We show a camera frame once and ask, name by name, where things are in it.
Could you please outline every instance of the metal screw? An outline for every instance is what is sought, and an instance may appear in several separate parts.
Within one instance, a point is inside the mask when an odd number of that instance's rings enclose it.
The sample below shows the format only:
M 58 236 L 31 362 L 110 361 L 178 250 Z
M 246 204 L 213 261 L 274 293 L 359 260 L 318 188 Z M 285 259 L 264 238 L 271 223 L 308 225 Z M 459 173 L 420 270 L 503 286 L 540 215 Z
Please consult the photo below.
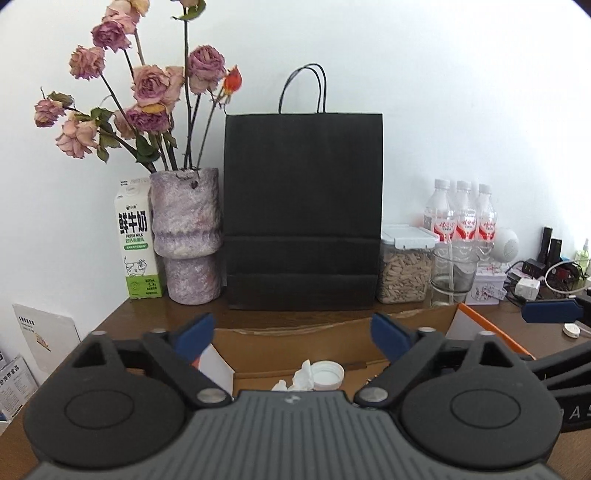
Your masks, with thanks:
M 388 398 L 388 392 L 380 387 L 367 387 L 359 393 L 359 398 L 370 403 L 378 403 Z
M 197 399 L 203 403 L 220 403 L 226 400 L 226 392 L 219 388 L 204 388 L 197 394 Z

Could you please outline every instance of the glass cup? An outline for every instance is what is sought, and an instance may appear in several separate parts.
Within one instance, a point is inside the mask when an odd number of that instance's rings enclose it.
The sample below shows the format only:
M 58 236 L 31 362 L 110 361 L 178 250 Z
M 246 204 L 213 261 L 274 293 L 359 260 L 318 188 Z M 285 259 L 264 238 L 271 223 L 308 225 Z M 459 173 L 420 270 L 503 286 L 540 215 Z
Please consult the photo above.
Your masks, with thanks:
M 466 300 L 476 277 L 479 248 L 474 242 L 454 241 L 437 244 L 433 250 L 427 298 L 430 307 Z

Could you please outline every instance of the cow illustration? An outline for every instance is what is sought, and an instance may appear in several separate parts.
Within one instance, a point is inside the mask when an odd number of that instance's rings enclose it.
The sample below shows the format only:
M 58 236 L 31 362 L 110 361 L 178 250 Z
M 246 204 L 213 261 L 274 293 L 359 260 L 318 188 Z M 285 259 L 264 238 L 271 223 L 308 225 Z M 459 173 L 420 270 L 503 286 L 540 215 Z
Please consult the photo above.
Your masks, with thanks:
M 128 277 L 143 277 L 145 275 L 148 267 L 146 260 L 140 259 L 137 262 L 128 262 L 127 257 L 125 257 L 124 262 Z

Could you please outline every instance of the purple rose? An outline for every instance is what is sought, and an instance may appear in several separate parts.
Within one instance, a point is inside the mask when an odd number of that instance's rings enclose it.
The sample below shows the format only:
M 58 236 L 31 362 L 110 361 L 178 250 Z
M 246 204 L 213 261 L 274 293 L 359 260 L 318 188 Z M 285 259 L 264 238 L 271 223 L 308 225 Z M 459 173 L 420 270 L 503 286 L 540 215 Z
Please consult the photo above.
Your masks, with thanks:
M 189 55 L 189 77 L 191 91 L 195 94 L 210 92 L 226 75 L 225 60 L 215 48 L 202 45 Z
M 115 20 L 109 20 L 109 17 L 93 28 L 91 33 L 97 47 L 110 48 L 117 52 L 120 48 L 131 46 L 131 42 L 125 36 L 125 27 Z
M 162 133 L 170 129 L 168 113 L 164 108 L 158 113 L 146 113 L 135 105 L 125 111 L 125 116 L 132 127 L 141 132 Z

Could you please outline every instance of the brown cardboard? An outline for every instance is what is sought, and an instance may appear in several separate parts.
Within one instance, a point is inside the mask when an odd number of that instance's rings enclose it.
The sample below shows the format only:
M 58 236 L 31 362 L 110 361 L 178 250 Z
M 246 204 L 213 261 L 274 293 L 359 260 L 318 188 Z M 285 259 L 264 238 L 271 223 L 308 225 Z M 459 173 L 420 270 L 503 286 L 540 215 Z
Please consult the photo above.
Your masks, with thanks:
M 457 306 L 413 310 L 395 316 L 416 329 L 433 327 L 443 333 L 452 323 Z M 332 360 L 345 368 L 342 389 L 352 398 L 388 361 L 374 345 L 370 318 L 285 329 L 216 329 L 213 346 L 235 370 L 234 394 L 240 390 L 270 390 L 279 380 L 288 385 L 302 362 Z

